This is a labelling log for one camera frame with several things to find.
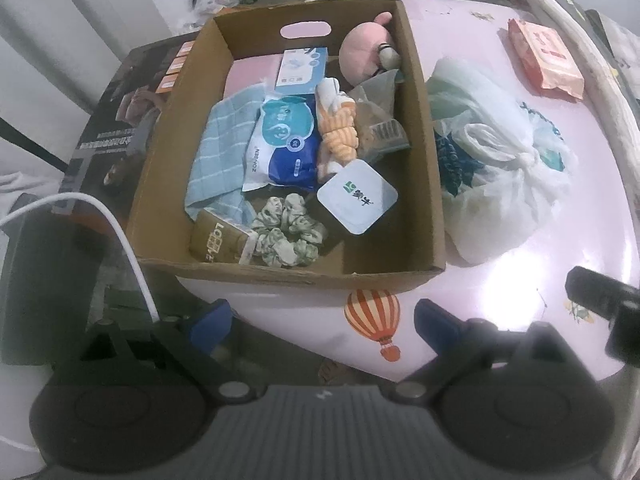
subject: blue and white box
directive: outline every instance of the blue and white box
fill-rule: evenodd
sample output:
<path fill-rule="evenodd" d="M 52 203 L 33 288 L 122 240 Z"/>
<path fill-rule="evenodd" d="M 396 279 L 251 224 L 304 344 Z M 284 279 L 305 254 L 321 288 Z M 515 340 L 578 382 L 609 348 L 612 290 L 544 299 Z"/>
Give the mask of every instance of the blue and white box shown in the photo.
<path fill-rule="evenodd" d="M 324 46 L 285 50 L 275 90 L 284 95 L 308 95 L 324 77 L 327 49 Z"/>

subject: plush toy ear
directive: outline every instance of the plush toy ear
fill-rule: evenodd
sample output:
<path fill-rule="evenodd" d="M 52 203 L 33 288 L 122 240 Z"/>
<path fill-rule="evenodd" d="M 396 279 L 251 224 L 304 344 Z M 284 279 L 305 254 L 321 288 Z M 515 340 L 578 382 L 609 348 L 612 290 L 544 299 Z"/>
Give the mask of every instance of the plush toy ear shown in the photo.
<path fill-rule="evenodd" d="M 382 25 L 384 27 L 387 23 L 391 21 L 392 17 L 393 16 L 391 15 L 391 12 L 380 12 L 380 14 L 375 17 L 373 22 L 379 25 Z"/>

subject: pink plush toy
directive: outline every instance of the pink plush toy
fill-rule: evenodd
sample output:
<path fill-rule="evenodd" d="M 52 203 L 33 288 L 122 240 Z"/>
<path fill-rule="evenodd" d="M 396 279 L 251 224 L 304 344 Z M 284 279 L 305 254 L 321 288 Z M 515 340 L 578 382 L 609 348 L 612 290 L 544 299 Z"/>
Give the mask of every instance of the pink plush toy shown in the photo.
<path fill-rule="evenodd" d="M 400 68 L 400 56 L 385 25 L 391 12 L 382 12 L 372 22 L 361 23 L 344 38 L 338 60 L 344 78 L 357 86 L 370 77 Z"/>

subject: gray ribbed surface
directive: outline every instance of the gray ribbed surface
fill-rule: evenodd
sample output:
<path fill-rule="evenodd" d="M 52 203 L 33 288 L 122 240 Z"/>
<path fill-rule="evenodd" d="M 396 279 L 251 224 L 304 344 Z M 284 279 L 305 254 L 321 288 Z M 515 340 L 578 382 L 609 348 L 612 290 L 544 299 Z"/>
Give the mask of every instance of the gray ribbed surface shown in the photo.
<path fill-rule="evenodd" d="M 42 480 L 112 477 L 54 468 Z M 426 410 L 384 399 L 376 386 L 271 386 L 220 410 L 184 455 L 118 480 L 521 480 L 454 448 Z M 536 480 L 536 476 L 527 476 Z M 545 480 L 603 480 L 583 467 Z"/>

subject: box handle hole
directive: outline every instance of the box handle hole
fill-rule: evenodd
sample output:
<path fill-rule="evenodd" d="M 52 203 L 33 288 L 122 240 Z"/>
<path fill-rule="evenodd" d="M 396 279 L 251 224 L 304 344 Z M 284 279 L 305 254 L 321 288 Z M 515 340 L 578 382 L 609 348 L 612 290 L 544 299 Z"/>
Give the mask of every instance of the box handle hole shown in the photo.
<path fill-rule="evenodd" d="M 280 35 L 288 40 L 297 38 L 320 38 L 331 34 L 331 25 L 327 22 L 298 22 L 285 25 Z"/>

